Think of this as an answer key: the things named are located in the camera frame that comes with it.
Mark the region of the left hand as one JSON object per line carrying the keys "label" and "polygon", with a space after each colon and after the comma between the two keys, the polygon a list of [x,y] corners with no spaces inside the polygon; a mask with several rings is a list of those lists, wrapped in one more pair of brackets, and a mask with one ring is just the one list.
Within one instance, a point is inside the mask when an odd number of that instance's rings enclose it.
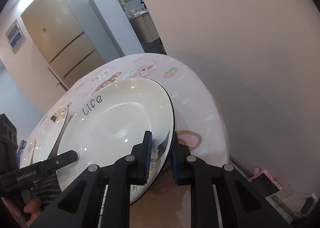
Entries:
{"label": "left hand", "polygon": [[[32,199],[25,205],[23,211],[9,199],[2,198],[4,205],[7,207],[13,218],[17,221],[20,227],[30,227],[30,225],[40,216],[42,202],[37,196],[33,196]],[[25,220],[23,214],[29,214],[30,218]]]}

